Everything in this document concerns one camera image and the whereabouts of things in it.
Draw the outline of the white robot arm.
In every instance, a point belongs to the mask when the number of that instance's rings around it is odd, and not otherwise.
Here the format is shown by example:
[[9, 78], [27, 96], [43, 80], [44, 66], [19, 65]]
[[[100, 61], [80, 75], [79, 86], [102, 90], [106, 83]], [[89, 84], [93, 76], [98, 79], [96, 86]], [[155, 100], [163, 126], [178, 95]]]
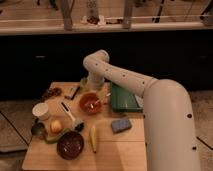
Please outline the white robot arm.
[[109, 63], [98, 50], [83, 59], [91, 88], [109, 80], [143, 99], [148, 171], [201, 171], [192, 103], [171, 79], [157, 79]]

